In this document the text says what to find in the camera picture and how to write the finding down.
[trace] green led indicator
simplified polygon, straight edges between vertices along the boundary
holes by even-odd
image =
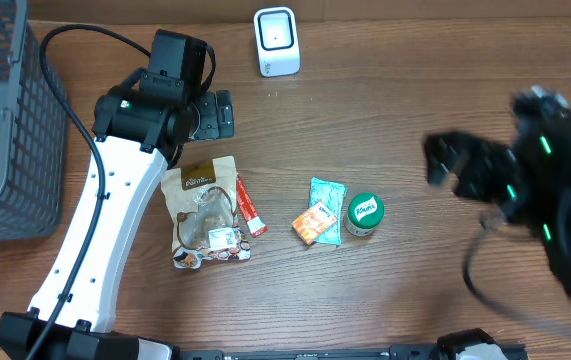
[[[512,200],[516,200],[516,191],[512,185],[507,185],[507,192],[509,192],[509,196]]]
[[[543,224],[543,231],[545,232],[547,242],[552,241],[552,234],[549,232],[549,226],[547,226],[547,224]]]
[[[545,136],[541,136],[541,144],[543,144],[543,149],[545,149],[547,155],[552,153],[552,148],[549,147],[549,143],[547,142],[547,138]]]

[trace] beige wall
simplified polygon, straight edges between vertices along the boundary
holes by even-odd
[[[571,16],[571,0],[29,0],[30,18],[104,24],[251,22],[287,5],[299,21]]]

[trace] green jar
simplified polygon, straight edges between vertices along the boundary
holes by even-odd
[[[356,236],[367,236],[374,232],[383,220],[383,201],[372,193],[362,193],[354,197],[347,207],[345,228]]]

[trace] light blue wrapper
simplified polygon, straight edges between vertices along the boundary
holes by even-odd
[[[336,246],[341,244],[341,211],[346,194],[347,188],[343,184],[312,178],[312,185],[309,190],[309,207],[322,201],[336,215],[337,219],[334,225],[316,238],[317,243]]]

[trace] gray plastic basket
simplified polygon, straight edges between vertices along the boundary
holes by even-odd
[[[38,46],[26,0],[0,0],[0,240],[46,236],[60,223],[67,118]]]

